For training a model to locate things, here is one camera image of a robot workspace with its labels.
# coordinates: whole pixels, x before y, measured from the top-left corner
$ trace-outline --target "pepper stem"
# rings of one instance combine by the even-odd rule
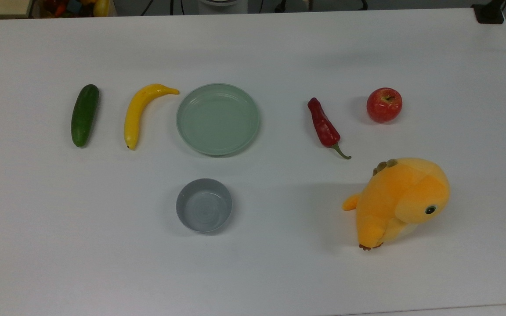
[[[339,152],[339,154],[341,155],[341,157],[343,157],[345,159],[350,159],[351,158],[351,156],[345,156],[345,154],[343,154],[343,152],[341,152],[341,148],[339,148],[339,143],[334,144],[333,146],[331,146],[331,148],[333,148],[334,150],[336,150],[337,152]]]

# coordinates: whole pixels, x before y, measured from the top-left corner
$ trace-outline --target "floor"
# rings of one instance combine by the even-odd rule
[[[198,14],[199,0],[175,0],[174,14],[181,15],[181,4],[185,14]],[[287,0],[286,12],[307,11],[307,0]],[[276,6],[281,0],[247,0],[248,12],[275,14]],[[368,10],[395,10],[421,8],[469,8],[472,4],[486,4],[488,0],[367,0]],[[116,10],[121,16],[140,15],[149,4],[149,0],[114,0]],[[314,0],[314,11],[358,10],[362,7],[360,0]],[[169,1],[152,0],[146,15],[168,15]]]

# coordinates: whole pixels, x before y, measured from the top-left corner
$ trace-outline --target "gray bowl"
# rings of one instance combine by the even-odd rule
[[[177,197],[177,216],[185,226],[199,233],[220,228],[231,214],[228,189],[213,179],[190,182]]]

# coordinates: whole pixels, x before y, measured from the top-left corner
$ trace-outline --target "cucumber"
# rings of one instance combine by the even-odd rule
[[[85,146],[89,139],[98,102],[99,88],[94,84],[84,86],[79,92],[72,114],[72,140],[78,147]]]

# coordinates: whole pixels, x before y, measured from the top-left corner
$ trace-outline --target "yellow plush toy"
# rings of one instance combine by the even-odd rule
[[[437,216],[449,196],[450,184],[438,165],[390,159],[378,164],[366,188],[348,198],[343,210],[357,209],[359,247],[371,250]]]

